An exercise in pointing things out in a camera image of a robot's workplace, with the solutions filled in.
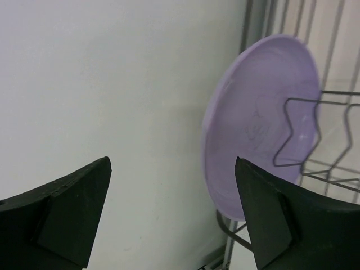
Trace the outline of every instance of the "purple plate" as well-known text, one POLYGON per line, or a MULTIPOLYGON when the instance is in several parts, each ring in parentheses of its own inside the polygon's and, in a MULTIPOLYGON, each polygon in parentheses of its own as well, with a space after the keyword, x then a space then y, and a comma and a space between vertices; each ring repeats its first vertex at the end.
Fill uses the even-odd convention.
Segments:
MULTIPOLYGON (((225 72, 205 113, 202 159, 206 184, 217 209, 244 221, 234 166, 248 159, 271 174, 295 183, 300 166, 273 165, 273 157, 290 135, 284 113, 290 97, 318 100, 320 82, 310 52, 298 39, 272 35, 243 52, 225 72)), ((301 162, 316 134, 315 102, 289 101, 294 129, 277 164, 301 162)))

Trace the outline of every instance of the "white wall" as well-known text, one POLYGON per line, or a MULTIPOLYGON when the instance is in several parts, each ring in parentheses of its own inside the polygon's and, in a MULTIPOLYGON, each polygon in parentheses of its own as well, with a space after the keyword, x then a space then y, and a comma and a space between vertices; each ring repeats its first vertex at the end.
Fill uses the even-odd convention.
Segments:
POLYGON ((200 163, 236 57, 238 0, 2 0, 0 199, 100 156, 112 180, 90 269, 195 269, 223 244, 200 163))

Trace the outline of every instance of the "round plate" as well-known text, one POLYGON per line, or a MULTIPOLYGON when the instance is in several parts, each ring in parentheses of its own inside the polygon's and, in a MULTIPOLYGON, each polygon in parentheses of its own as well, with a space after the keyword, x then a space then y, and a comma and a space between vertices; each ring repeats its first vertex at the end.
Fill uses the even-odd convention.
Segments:
POLYGON ((205 113, 202 159, 206 184, 217 209, 243 221, 234 166, 239 156, 271 174, 295 183, 301 162, 310 152, 316 133, 316 102, 320 82, 315 62, 305 45, 287 35, 272 35, 252 45, 235 60, 218 84, 205 113))

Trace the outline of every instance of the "black object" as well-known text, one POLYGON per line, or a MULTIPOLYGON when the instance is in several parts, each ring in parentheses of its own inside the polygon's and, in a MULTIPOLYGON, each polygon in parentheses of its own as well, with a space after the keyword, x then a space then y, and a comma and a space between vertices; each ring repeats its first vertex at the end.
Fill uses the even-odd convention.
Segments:
POLYGON ((0 269, 86 268, 110 176, 110 159, 103 157, 0 201, 0 269))
POLYGON ((235 175, 261 270, 358 270, 360 206, 308 191, 238 158, 235 175))

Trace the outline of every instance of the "wire rack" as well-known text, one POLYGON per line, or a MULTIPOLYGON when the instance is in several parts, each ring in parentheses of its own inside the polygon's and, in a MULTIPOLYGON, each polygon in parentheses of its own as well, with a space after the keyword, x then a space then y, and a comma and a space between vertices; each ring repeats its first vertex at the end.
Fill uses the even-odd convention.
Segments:
MULTIPOLYGON (((320 64, 322 82, 321 97, 319 100, 290 97, 285 101, 283 113, 286 117, 290 135, 274 155, 273 165, 276 167, 299 166, 301 174, 299 184, 301 186, 323 194, 324 196, 334 197, 351 203, 360 203, 358 201, 360 199, 360 170, 356 170, 358 167, 357 160, 360 161, 360 156, 358 155, 356 158, 354 153, 351 153, 354 151, 360 153, 360 149, 357 150, 356 147, 354 147, 354 145, 357 145, 356 139, 358 136, 356 136, 355 132, 356 127, 353 126, 355 123, 351 121, 351 119, 354 118, 353 113, 357 108, 360 108, 360 103, 356 102, 356 99, 360 102, 360 98, 358 98, 360 97, 360 92, 356 91, 360 71, 360 39, 355 49, 355 45, 353 43, 351 44, 354 52, 349 53, 352 63, 346 65, 347 70, 352 69, 347 72, 350 74, 349 77, 335 84, 335 86, 329 85, 331 81, 329 78, 331 76, 332 66, 338 63, 336 59, 334 59, 334 53, 338 51, 336 48, 337 43, 342 43, 342 48, 347 47, 346 44, 344 45, 346 38, 344 38, 344 31, 340 26, 342 26, 342 24, 351 24, 351 21, 349 21, 351 19, 348 19, 351 9, 358 7, 358 11, 360 11, 360 4, 357 5, 356 1, 358 0, 268 0, 266 1, 263 14, 259 14, 260 16, 264 15, 265 19, 261 34, 257 37, 258 40, 274 33, 292 34, 300 38, 310 47, 310 50, 312 50, 309 42, 311 42, 311 39, 314 42, 317 41, 317 37, 314 37, 316 34, 313 32, 315 20, 317 20, 317 23, 319 21, 317 18, 319 13, 321 12, 322 18, 326 18, 326 20, 330 22, 330 24, 327 25, 329 29, 328 38, 324 41, 326 49, 322 49, 320 53, 322 55, 322 62, 320 64), (324 5, 332 5, 332 7, 324 8, 324 5), (303 161, 279 164, 277 161, 279 154, 294 135, 293 125, 288 112, 291 102, 308 102, 314 104, 313 121, 316 127, 317 139, 313 148, 303 161), (329 113, 337 111, 334 123, 336 123, 337 129, 341 130, 342 136, 341 138, 333 138, 332 143, 329 143, 329 134, 334 133, 334 128, 326 128, 321 124, 321 117, 319 117, 320 106, 321 110, 327 106, 329 113), (327 154, 329 152, 331 152, 331 158, 327 160, 324 157, 329 156, 327 154), (318 188, 313 188, 314 181, 319 183, 318 188), (338 197, 336 194, 343 194, 344 196, 338 197)), ((254 12, 259 12, 258 5, 259 3, 257 1, 247 1, 240 52, 257 41, 256 39, 250 40, 249 33, 253 28, 252 15, 254 12)), ((231 221, 230 225, 226 226, 219 212, 217 212, 217 219, 220 228, 229 236, 223 266, 223 269, 227 269, 234 242, 252 251, 251 243, 237 235, 239 231, 246 228, 246 224, 237 228, 237 222, 231 221)))

